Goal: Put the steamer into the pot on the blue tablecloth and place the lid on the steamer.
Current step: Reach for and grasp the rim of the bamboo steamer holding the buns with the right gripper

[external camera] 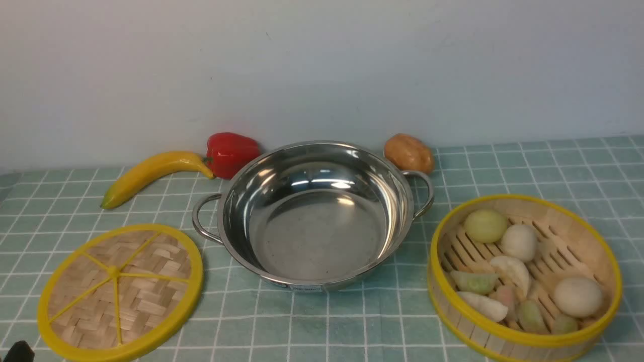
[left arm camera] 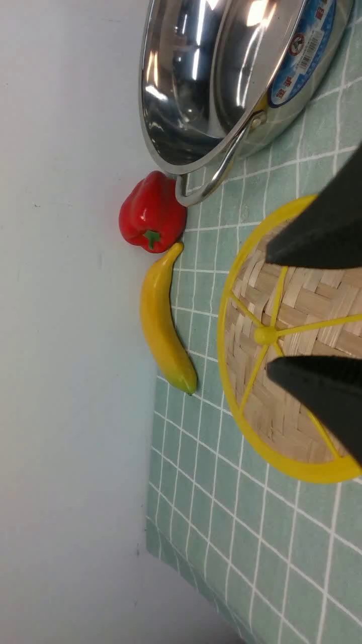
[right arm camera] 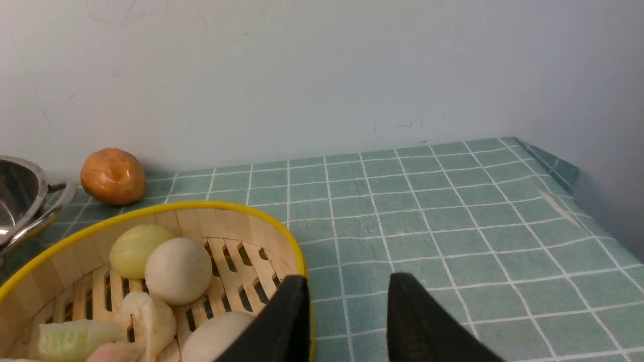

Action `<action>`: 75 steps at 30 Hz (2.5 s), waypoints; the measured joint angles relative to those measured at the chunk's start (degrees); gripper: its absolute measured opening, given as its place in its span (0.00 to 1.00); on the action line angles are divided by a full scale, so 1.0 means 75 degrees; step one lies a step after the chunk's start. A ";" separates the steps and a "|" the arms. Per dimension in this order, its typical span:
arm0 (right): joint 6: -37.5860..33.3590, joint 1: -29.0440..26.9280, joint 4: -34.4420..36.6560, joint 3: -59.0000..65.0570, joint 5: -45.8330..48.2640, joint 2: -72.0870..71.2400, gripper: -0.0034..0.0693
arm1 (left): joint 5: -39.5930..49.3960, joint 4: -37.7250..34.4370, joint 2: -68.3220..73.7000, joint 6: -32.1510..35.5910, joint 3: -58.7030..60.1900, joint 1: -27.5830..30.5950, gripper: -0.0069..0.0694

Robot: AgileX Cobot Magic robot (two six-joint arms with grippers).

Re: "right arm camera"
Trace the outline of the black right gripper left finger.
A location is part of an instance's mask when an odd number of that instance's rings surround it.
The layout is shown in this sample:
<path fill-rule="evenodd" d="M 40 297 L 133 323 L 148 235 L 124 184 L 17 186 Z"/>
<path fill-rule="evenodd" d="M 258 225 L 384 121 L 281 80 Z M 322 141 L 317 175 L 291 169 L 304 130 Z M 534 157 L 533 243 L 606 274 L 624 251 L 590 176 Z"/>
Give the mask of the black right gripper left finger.
<path fill-rule="evenodd" d="M 310 296 L 306 277 L 290 275 L 217 361 L 309 361 Z"/>

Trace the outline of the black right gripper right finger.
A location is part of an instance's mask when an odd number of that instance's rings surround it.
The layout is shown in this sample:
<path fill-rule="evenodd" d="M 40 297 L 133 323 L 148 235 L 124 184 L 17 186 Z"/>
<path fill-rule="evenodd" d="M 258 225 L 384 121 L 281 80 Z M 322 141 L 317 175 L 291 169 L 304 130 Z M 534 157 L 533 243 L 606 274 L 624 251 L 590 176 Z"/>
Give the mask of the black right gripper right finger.
<path fill-rule="evenodd" d="M 386 341 L 390 361 L 502 361 L 410 273 L 389 278 Z"/>

